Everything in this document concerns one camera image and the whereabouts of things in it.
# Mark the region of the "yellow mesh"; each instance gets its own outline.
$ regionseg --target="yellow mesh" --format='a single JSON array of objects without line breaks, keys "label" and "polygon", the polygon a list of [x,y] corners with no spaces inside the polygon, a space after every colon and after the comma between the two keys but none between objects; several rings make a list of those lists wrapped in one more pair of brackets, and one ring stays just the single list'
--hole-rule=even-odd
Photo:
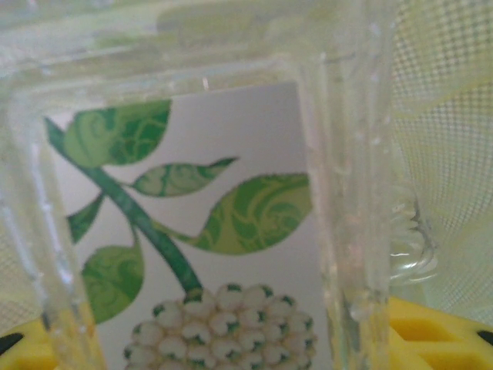
[{"label": "yellow mesh", "polygon": [[39,316],[31,285],[0,226],[0,333]]},{"label": "yellow mesh", "polygon": [[394,139],[442,228],[427,305],[493,325],[493,2],[404,0]]}]

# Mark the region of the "green swirl pattern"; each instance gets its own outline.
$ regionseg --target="green swirl pattern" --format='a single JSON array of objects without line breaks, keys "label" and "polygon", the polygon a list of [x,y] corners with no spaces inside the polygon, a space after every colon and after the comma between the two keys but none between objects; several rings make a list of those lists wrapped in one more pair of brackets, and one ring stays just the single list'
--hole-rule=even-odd
[{"label": "green swirl pattern", "polygon": [[159,145],[170,109],[167,100],[77,113],[63,146],[81,167],[138,162]]},{"label": "green swirl pattern", "polygon": [[173,163],[154,167],[132,187],[152,197],[177,197],[194,193],[214,181],[236,158],[218,160],[209,166]]},{"label": "green swirl pattern", "polygon": [[267,249],[292,234],[311,211],[306,174],[259,176],[226,194],[197,237],[155,223],[164,233],[219,254]]},{"label": "green swirl pattern", "polygon": [[140,292],[143,276],[143,256],[137,239],[133,247],[103,247],[90,257],[82,279],[97,324],[130,306]]},{"label": "green swirl pattern", "polygon": [[76,244],[89,230],[101,207],[104,194],[100,194],[78,212],[67,216],[72,242]]}]

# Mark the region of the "card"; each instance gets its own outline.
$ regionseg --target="card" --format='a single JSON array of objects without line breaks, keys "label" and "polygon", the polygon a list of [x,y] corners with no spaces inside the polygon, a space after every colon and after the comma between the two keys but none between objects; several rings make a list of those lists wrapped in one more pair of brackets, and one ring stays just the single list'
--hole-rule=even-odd
[{"label": "card", "polygon": [[46,124],[110,369],[327,367],[294,83]]}]

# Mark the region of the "flower cluster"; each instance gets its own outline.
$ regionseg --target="flower cluster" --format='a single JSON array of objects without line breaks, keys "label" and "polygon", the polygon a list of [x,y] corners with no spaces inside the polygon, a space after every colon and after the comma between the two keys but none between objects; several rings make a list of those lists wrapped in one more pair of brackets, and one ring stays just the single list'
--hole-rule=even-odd
[{"label": "flower cluster", "polygon": [[133,330],[126,370],[305,370],[315,354],[312,318],[265,285],[196,289],[153,316]]}]

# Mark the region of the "green stem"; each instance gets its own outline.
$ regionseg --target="green stem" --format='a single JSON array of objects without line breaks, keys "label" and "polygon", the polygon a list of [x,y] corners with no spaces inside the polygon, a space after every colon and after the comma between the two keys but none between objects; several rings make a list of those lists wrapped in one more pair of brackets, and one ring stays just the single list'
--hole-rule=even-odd
[{"label": "green stem", "polygon": [[175,239],[178,239],[179,241],[182,241],[184,243],[195,245],[193,242],[196,241],[196,239],[197,239],[196,237],[189,237],[188,235],[181,234],[178,231],[173,230],[173,229],[167,227],[166,225],[161,224],[160,222],[158,222],[156,220],[152,220],[152,222],[153,222],[153,226],[157,230],[161,231],[162,233],[169,235],[171,237],[174,237]]},{"label": "green stem", "polygon": [[152,220],[144,209],[142,209],[141,206],[124,191],[118,181],[109,176],[101,168],[85,168],[74,163],[65,152],[63,146],[63,131],[61,131],[51,120],[46,119],[45,121],[48,129],[49,142],[52,146],[61,156],[92,180],[107,197],[113,200],[130,222],[146,235],[154,248],[161,256],[163,256],[164,260],[171,267],[183,289],[189,291],[194,288],[201,288],[202,285],[199,278],[196,276],[185,256],[183,256],[168,235],[157,230],[153,226]]}]

